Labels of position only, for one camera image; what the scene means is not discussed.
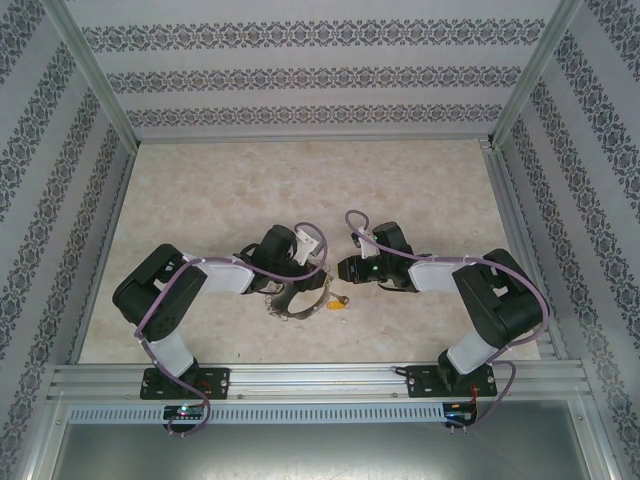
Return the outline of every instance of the wall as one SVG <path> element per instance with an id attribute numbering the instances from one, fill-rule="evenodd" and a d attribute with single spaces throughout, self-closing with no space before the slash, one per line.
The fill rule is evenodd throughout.
<path id="1" fill-rule="evenodd" d="M 488 134 L 558 0 L 76 0 L 143 140 Z"/>
<path id="2" fill-rule="evenodd" d="M 585 2 L 503 146 L 571 357 L 640 478 L 640 2 Z"/>
<path id="3" fill-rule="evenodd" d="M 0 0 L 0 479 L 87 306 L 131 162 L 42 6 Z"/>

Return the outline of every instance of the small yellow object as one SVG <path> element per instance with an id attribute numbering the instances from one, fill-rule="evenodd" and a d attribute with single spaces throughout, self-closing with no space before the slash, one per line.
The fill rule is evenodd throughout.
<path id="1" fill-rule="evenodd" d="M 346 305 L 344 303 L 338 302 L 337 300 L 332 300 L 331 302 L 327 303 L 327 308 L 329 310 L 340 310 L 344 307 L 346 307 Z"/>

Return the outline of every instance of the perforated metal strip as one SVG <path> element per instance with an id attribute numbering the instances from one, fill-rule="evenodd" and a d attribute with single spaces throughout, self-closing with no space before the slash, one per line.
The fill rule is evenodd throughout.
<path id="1" fill-rule="evenodd" d="M 159 424 L 162 405 L 76 406 L 70 424 Z M 328 423 L 410 423 L 442 422 L 441 403 L 361 404 L 361 405 L 214 405 L 209 423 L 215 424 L 328 424 Z M 184 420 L 180 423 L 197 423 Z"/>

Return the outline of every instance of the mounting bracket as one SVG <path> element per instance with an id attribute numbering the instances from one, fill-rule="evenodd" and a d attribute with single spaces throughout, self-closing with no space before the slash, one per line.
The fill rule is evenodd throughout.
<path id="1" fill-rule="evenodd" d="M 458 382 L 451 390 L 438 375 L 437 365 L 411 365 L 397 367 L 396 374 L 407 379 L 410 398 L 470 397 L 475 386 L 478 397 L 495 397 L 498 394 L 493 368 L 484 364 Z"/>
<path id="2" fill-rule="evenodd" d="M 209 400 L 226 400 L 229 392 L 228 368 L 200 367 L 192 385 L 207 395 Z M 195 393 L 175 384 L 157 368 L 147 368 L 140 387 L 142 400 L 197 400 Z"/>

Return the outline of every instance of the marble floor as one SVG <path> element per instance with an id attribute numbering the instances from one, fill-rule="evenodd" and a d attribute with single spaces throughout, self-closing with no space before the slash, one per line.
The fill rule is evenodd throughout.
<path id="1" fill-rule="evenodd" d="M 337 276 L 336 264 L 358 253 L 344 223 L 350 208 L 373 226 L 398 222 L 416 253 L 507 247 L 477 141 L 142 145 L 80 361 L 148 362 L 111 295 L 159 244 L 226 256 L 273 224 L 310 221 L 328 238 Z M 221 363 L 433 361 L 471 328 L 457 294 L 338 279 L 331 290 L 350 308 L 288 322 L 269 315 L 261 295 L 202 294 L 180 328 L 200 362 Z M 539 358 L 535 343 L 507 356 Z"/>

